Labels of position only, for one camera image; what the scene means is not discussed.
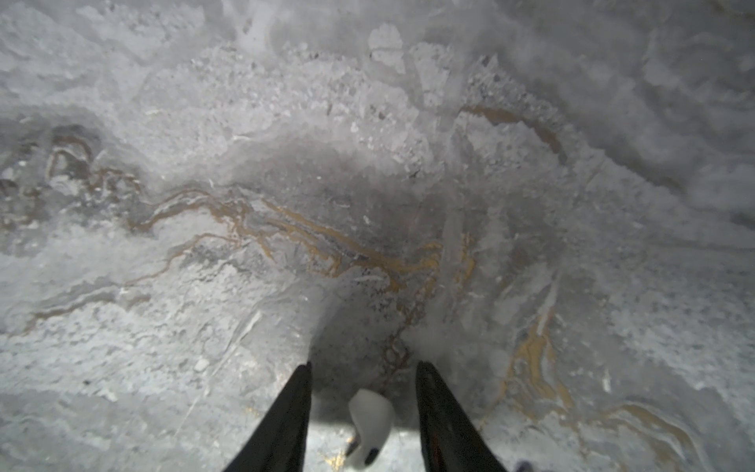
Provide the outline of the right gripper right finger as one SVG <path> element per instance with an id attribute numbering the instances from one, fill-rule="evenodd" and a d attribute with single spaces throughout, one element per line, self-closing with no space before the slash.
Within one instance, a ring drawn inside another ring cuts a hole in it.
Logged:
<path id="1" fill-rule="evenodd" d="M 431 362 L 417 365 L 416 397 L 427 471 L 505 472 Z"/>

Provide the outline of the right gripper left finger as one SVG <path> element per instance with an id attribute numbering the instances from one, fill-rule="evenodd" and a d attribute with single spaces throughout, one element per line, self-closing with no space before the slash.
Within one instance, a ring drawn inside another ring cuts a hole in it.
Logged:
<path id="1" fill-rule="evenodd" d="M 312 363 L 299 365 L 228 472 L 302 472 L 312 408 Z"/>

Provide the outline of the white earbud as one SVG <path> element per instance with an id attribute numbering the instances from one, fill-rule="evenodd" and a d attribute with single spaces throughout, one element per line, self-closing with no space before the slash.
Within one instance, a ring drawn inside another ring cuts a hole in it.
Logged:
<path id="1" fill-rule="evenodd" d="M 355 441 L 346 452 L 346 462 L 356 470 L 375 463 L 392 430 L 395 410 L 385 396 L 359 389 L 350 399 L 348 409 L 355 427 Z"/>

